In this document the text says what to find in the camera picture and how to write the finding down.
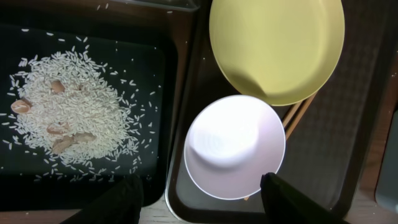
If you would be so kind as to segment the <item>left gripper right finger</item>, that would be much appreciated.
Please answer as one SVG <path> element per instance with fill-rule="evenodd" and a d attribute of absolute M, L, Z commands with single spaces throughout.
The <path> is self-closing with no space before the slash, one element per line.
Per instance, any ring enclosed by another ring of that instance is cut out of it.
<path fill-rule="evenodd" d="M 275 173 L 261 178 L 261 198 L 270 223 L 347 224 Z"/>

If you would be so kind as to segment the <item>pile of rice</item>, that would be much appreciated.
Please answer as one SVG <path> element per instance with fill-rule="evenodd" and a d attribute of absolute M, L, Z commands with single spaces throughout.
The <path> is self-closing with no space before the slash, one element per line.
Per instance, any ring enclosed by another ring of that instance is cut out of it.
<path fill-rule="evenodd" d="M 46 180 L 114 182 L 153 178 L 159 158 L 163 57 L 155 48 L 46 30 L 1 27 L 1 175 Z M 11 105 L 27 99 L 17 114 Z M 91 133 L 57 155 L 63 136 Z"/>

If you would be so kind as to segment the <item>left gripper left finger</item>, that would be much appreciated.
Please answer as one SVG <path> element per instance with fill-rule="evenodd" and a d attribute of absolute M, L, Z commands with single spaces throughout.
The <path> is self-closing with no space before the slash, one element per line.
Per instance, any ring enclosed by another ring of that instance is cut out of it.
<path fill-rule="evenodd" d="M 138 224 L 143 203 L 142 180 L 130 175 L 62 224 Z"/>

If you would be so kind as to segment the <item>white bowl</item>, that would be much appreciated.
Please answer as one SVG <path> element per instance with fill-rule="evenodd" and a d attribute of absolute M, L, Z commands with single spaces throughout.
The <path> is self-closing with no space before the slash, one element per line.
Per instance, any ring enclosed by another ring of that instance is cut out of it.
<path fill-rule="evenodd" d="M 185 137 L 188 175 L 205 194 L 238 200 L 261 189 L 261 177 L 277 173 L 285 155 L 281 119 L 253 96 L 231 95 L 203 109 Z"/>

